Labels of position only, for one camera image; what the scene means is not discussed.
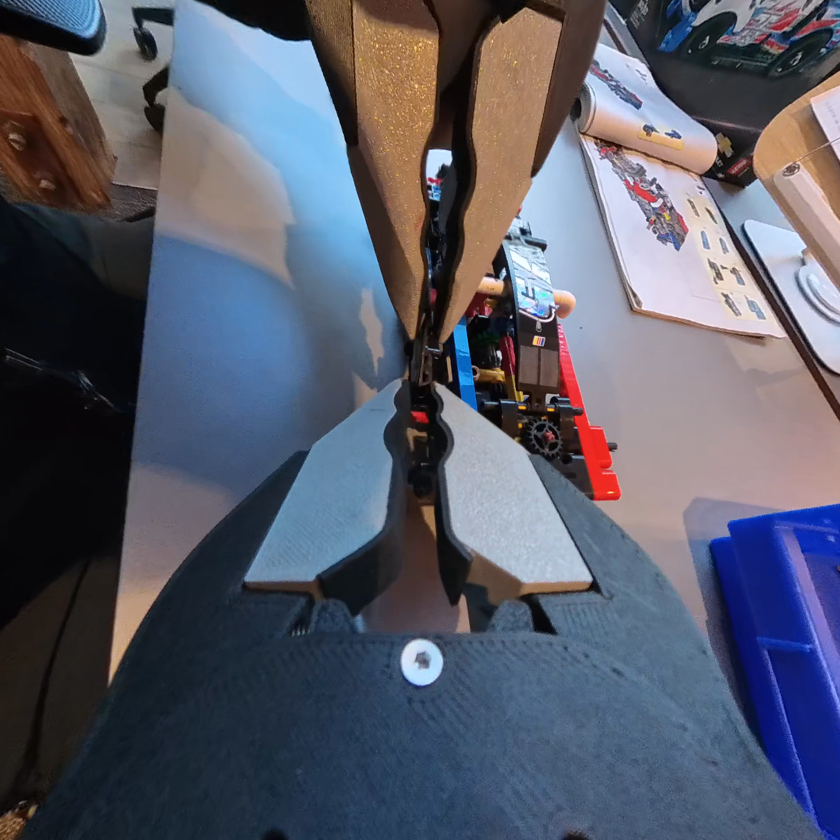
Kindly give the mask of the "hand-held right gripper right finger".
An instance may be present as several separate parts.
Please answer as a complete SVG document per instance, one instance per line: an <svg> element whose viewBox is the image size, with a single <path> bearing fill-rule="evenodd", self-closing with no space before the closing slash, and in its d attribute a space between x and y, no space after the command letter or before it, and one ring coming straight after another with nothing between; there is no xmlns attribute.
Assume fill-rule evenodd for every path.
<svg viewBox="0 0 840 840"><path fill-rule="evenodd" d="M492 604L584 592L594 578L527 450L441 385L433 387L438 568L450 602L467 584Z"/></svg>

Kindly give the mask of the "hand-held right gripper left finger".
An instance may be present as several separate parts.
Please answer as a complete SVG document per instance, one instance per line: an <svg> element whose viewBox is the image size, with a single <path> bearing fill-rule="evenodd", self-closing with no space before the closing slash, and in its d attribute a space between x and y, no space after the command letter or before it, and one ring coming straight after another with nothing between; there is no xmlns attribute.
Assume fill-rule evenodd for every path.
<svg viewBox="0 0 840 840"><path fill-rule="evenodd" d="M359 614L403 568L408 382L393 381L309 450L245 587Z"/></svg>

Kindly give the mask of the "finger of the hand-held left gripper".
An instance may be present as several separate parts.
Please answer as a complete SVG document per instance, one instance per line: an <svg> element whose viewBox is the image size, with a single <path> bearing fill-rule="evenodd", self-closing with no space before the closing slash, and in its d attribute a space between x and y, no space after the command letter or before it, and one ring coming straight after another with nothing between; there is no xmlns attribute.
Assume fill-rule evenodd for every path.
<svg viewBox="0 0 840 840"><path fill-rule="evenodd" d="M561 30L558 19L525 7L487 21L466 58L444 181L438 341L465 313L530 188Z"/></svg>
<svg viewBox="0 0 840 840"><path fill-rule="evenodd" d="M413 339L427 221L422 163L436 115L438 26L421 1L353 2L358 143L351 173L385 288Z"/></svg>

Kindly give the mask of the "toy brick car chassis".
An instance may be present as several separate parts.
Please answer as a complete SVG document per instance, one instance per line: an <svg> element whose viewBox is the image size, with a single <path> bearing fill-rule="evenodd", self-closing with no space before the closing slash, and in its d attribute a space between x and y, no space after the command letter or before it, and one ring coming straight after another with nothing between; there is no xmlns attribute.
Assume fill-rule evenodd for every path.
<svg viewBox="0 0 840 840"><path fill-rule="evenodd" d="M512 497L537 456L594 501L616 501L621 489L602 428L586 415L561 319L574 297L553 288L547 244L521 219L531 178L512 197L455 199L455 169L428 179L428 254L439 338L454 334L456 391L477 411L469 422L463 484Z"/></svg>

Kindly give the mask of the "small black brick part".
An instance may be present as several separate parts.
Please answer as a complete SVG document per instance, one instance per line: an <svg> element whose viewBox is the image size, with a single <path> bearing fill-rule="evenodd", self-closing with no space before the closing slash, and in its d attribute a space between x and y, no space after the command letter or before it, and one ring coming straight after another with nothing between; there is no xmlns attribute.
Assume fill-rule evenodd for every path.
<svg viewBox="0 0 840 840"><path fill-rule="evenodd" d="M408 375L406 444L408 484L420 504L427 507L434 504L438 464L442 457L438 403L434 394L442 355L443 345L436 317L436 290L430 280L426 280Z"/></svg>

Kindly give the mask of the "black toy set box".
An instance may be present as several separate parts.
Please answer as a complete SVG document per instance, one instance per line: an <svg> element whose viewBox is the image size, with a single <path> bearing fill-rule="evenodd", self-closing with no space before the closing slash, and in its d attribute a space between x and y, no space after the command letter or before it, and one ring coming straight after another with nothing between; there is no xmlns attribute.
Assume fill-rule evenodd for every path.
<svg viewBox="0 0 840 840"><path fill-rule="evenodd" d="M838 1L618 1L660 89L717 138L707 177L749 186L762 131L838 71Z"/></svg>

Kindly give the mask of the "open instruction booklet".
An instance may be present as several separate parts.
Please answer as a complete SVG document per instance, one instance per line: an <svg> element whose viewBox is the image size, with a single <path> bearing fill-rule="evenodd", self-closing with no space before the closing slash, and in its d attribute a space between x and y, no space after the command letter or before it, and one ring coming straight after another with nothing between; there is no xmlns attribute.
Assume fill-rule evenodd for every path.
<svg viewBox="0 0 840 840"><path fill-rule="evenodd" d="M784 338L702 179L717 156L711 132L666 97L642 61L603 44L573 115L631 309Z"/></svg>

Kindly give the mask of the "clipboard with printed sheet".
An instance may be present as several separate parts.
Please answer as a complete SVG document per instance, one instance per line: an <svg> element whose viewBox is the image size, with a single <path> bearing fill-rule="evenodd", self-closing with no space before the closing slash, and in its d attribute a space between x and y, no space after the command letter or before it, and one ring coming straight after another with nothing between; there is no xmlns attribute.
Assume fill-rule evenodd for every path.
<svg viewBox="0 0 840 840"><path fill-rule="evenodd" d="M839 74L762 131L753 169L793 230L839 284Z"/></svg>

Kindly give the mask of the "person's dark clothed body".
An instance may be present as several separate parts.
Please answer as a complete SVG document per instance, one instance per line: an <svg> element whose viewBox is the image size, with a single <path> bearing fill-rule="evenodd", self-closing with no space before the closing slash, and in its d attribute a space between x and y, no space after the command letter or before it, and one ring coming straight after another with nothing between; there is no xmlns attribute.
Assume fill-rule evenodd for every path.
<svg viewBox="0 0 840 840"><path fill-rule="evenodd" d="M1 204L1 621L123 535L153 213Z"/></svg>

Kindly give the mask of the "blue storage bin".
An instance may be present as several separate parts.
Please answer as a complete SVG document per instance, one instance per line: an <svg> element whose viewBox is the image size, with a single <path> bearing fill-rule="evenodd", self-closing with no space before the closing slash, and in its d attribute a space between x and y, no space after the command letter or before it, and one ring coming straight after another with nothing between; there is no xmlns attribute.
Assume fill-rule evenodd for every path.
<svg viewBox="0 0 840 840"><path fill-rule="evenodd" d="M764 751L839 838L839 506L731 520L710 554Z"/></svg>

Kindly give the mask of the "wooden post with bolts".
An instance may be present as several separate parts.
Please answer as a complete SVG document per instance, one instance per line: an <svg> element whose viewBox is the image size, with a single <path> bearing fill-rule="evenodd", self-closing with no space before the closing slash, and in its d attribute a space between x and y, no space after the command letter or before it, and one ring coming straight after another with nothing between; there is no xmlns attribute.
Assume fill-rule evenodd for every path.
<svg viewBox="0 0 840 840"><path fill-rule="evenodd" d="M2 175L24 200L97 211L116 157L69 54L1 37Z"/></svg>

